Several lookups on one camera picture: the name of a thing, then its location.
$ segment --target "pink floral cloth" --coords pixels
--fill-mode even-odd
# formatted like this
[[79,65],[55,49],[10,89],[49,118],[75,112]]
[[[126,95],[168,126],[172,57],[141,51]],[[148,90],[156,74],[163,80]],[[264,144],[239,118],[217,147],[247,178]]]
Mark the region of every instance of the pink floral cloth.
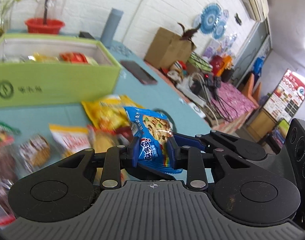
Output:
[[[256,108],[248,98],[246,98],[238,89],[236,89],[231,84],[221,82],[221,88],[217,89],[217,93],[221,97],[222,104],[233,120],[236,120],[244,113],[247,113]],[[218,101],[212,98],[211,102],[219,109],[223,116],[229,119]]]

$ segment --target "cardboard box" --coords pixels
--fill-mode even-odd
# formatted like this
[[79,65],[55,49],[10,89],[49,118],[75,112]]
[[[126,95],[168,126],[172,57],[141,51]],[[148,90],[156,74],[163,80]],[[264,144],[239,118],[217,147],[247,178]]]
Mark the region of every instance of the cardboard box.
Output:
[[[76,51],[98,65],[66,62],[3,63],[34,52],[59,57]],[[79,103],[113,92],[121,65],[101,42],[45,34],[5,34],[0,38],[0,107]]]
[[170,68],[177,60],[187,62],[196,49],[190,41],[181,41],[181,36],[164,28],[159,28],[150,44],[145,61],[157,69]]

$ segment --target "blue paper fan decoration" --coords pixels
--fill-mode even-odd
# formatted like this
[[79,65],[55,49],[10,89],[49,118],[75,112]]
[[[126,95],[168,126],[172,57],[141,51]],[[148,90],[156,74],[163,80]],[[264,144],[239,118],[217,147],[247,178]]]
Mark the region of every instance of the blue paper fan decoration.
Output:
[[213,33],[214,39],[216,40],[220,39],[225,34],[226,28],[227,28],[226,22],[220,21],[217,25],[217,28],[214,30]]
[[216,3],[211,3],[205,7],[201,13],[201,32],[204,34],[212,33],[219,22],[221,13],[221,8]]

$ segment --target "ceiling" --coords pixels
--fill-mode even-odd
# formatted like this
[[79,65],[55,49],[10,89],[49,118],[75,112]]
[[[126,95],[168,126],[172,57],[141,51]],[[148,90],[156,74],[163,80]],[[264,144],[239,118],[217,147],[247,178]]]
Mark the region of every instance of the ceiling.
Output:
[[268,0],[272,47],[305,72],[305,0]]

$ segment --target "green box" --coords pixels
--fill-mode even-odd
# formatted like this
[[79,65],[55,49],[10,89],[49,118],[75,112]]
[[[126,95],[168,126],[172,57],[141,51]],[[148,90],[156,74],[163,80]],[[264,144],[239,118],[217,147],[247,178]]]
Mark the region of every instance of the green box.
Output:
[[[3,63],[5,57],[34,52],[59,57],[80,52],[99,65]],[[95,40],[44,34],[5,34],[0,38],[0,107],[77,103],[111,94],[121,65]]]

